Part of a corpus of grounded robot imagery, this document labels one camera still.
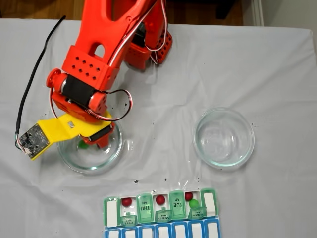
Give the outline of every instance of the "red ball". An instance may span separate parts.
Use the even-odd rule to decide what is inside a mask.
[[[158,205],[163,205],[165,203],[165,197],[163,195],[157,196],[156,202]]]
[[[192,200],[193,199],[193,193],[192,192],[186,192],[185,193],[185,200],[186,201],[190,201],[190,200]]]
[[[124,207],[129,207],[129,206],[131,206],[131,204],[132,204],[132,199],[131,199],[131,197],[123,198],[123,199],[121,200],[121,203],[122,203],[122,205],[123,205]]]

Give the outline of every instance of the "green ball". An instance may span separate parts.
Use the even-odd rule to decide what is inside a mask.
[[[89,147],[89,144],[86,144],[83,140],[78,142],[78,147],[81,149],[87,149]]]
[[[199,207],[199,202],[196,199],[192,199],[192,200],[189,201],[189,207],[190,208]]]

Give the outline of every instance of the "white tablecloth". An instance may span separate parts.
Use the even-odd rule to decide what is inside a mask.
[[[0,20],[0,237],[100,238],[107,196],[204,187],[218,193],[224,238],[316,237],[317,66],[309,30],[169,25],[174,42],[162,66],[139,72],[122,64],[113,88],[134,99],[120,122],[122,158],[88,177],[65,166],[56,146],[35,161],[14,147],[20,100],[55,23]],[[64,21],[53,35],[21,133],[52,117],[46,77],[62,66],[79,27]],[[117,99],[108,106],[119,112]],[[251,159],[233,173],[194,153],[194,123],[213,107],[240,112],[256,135]]]

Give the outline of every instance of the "glass bowl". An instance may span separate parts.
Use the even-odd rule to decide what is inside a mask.
[[[238,112],[214,108],[205,112],[194,128],[194,147],[207,164],[222,170],[237,169],[251,156],[255,137]]]
[[[123,147],[121,126],[115,123],[113,133],[109,135],[109,144],[104,148],[97,145],[86,145],[81,136],[57,144],[63,161],[72,170],[87,175],[95,175],[112,168]]]

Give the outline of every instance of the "robotic arm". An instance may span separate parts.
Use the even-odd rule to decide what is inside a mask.
[[[71,46],[64,64],[48,76],[46,85],[52,100],[65,115],[39,120],[17,141],[33,160],[55,142],[81,135],[88,144],[104,147],[113,131],[114,121],[106,111],[108,90],[112,87],[122,61],[140,70],[151,58],[162,63],[171,45],[167,31],[165,0],[86,0],[76,44]],[[103,56],[95,51],[99,45]]]

